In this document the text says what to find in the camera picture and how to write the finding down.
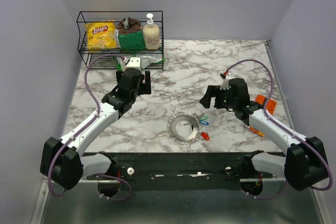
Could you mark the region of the orange packet near arm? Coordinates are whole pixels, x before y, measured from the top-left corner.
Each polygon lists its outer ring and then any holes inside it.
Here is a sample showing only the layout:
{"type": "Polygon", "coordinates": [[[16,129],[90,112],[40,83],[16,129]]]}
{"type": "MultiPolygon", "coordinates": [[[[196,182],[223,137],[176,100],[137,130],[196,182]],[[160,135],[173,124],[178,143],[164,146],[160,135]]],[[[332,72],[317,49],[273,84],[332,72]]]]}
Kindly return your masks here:
{"type": "Polygon", "coordinates": [[[262,133],[261,131],[255,129],[255,128],[251,127],[251,126],[249,127],[249,130],[252,131],[253,133],[255,133],[255,134],[261,136],[261,137],[264,137],[264,136],[265,136],[264,133],[262,133]]]}

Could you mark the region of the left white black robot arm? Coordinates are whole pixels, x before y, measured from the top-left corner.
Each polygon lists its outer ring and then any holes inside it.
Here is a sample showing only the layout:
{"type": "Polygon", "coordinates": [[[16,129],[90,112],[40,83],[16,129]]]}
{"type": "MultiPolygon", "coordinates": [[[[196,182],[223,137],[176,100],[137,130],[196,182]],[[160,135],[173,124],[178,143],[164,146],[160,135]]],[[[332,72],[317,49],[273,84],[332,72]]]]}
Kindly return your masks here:
{"type": "Polygon", "coordinates": [[[104,179],[112,179],[116,175],[111,156],[106,153],[85,156],[84,153],[107,127],[132,108],[138,96],[151,94],[149,71],[127,68],[117,71],[116,76],[116,87],[97,102],[91,115],[60,139],[51,137],[44,143],[40,172],[47,176],[49,187],[55,182],[70,190],[83,177],[100,174],[104,179]]]}

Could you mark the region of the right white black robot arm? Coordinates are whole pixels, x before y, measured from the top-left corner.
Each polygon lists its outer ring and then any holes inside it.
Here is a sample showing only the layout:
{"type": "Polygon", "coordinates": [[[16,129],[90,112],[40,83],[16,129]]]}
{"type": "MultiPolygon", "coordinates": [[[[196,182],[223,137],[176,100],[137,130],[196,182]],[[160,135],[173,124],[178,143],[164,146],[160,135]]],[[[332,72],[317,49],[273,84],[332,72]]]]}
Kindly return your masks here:
{"type": "Polygon", "coordinates": [[[209,85],[199,102],[208,109],[212,99],[214,108],[234,112],[239,120],[262,132],[284,154],[276,156],[255,151],[248,155],[241,165],[246,177],[255,177],[259,172],[270,173],[285,178],[297,191],[331,178],[322,141],[317,137],[308,138],[265,114],[263,105],[250,100],[244,79],[233,78],[224,80],[220,86],[209,85]]]}

